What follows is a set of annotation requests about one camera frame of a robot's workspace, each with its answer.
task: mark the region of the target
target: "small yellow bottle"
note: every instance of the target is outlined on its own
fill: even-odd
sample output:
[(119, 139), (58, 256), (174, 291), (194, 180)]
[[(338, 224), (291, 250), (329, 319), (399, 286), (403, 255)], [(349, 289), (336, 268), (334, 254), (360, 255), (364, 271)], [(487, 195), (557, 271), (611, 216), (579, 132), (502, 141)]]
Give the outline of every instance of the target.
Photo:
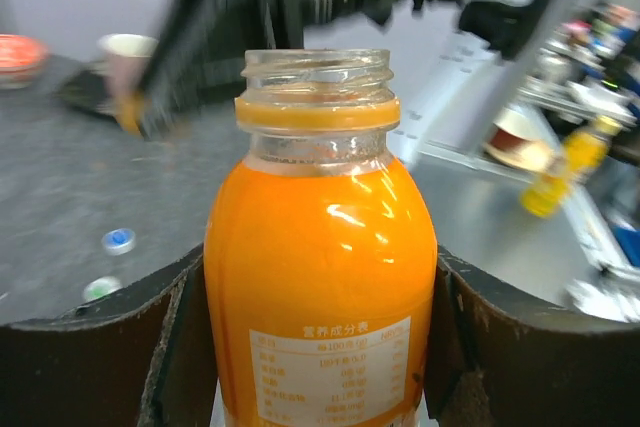
[(622, 126), (616, 120), (599, 115), (588, 126), (573, 132), (564, 143), (573, 182), (584, 182), (609, 152), (611, 139)]
[(524, 191), (522, 206), (538, 217), (549, 217), (571, 188), (569, 166), (564, 152), (557, 154), (547, 170)]

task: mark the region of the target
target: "white bottle cap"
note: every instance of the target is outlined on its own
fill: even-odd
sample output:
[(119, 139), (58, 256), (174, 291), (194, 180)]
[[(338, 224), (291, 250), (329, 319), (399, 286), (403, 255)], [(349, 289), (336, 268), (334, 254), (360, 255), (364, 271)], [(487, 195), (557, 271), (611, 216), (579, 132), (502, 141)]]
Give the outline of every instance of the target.
[(109, 255), (122, 255), (136, 246), (136, 234), (131, 229), (117, 229), (102, 237), (102, 246)]
[(115, 277), (100, 277), (84, 288), (82, 297), (85, 302), (98, 300), (122, 288), (122, 283)]

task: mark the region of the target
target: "pink cup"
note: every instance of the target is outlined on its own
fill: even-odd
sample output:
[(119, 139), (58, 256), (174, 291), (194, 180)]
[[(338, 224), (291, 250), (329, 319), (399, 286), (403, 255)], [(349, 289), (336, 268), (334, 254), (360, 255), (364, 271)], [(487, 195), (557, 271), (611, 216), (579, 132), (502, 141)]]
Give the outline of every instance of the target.
[(107, 89), (112, 97), (129, 93), (139, 79), (158, 41), (134, 34), (111, 34), (98, 45), (106, 54)]

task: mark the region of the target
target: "orange bottle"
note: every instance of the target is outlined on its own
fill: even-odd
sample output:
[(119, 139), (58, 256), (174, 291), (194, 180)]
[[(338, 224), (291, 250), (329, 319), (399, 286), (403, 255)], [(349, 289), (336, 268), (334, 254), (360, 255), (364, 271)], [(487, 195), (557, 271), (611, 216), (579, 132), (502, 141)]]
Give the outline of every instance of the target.
[(437, 243), (387, 150), (389, 52), (250, 51), (205, 240), (227, 427), (414, 427)]

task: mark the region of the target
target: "nutrition facts label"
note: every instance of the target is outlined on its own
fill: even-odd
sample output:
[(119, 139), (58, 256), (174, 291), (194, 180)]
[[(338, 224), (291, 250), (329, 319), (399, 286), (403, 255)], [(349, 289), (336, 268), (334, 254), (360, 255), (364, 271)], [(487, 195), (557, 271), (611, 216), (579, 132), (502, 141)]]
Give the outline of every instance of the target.
[(250, 331), (265, 427), (349, 426), (404, 399), (411, 317), (350, 337), (301, 340)]

